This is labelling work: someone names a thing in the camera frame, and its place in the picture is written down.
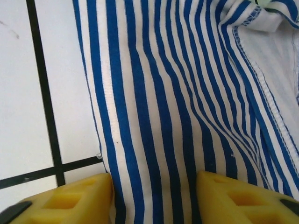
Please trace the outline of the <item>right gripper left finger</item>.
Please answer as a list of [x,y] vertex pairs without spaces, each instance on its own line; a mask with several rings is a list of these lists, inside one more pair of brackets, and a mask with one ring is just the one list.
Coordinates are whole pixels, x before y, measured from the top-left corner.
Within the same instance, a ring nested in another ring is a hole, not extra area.
[[25,198],[0,213],[2,224],[108,224],[110,174],[93,175]]

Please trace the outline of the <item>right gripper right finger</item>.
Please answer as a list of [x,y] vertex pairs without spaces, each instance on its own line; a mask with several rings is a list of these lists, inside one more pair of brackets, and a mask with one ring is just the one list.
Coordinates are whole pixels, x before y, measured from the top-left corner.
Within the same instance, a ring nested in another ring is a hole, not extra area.
[[297,224],[292,197],[207,171],[197,174],[197,199],[204,224]]

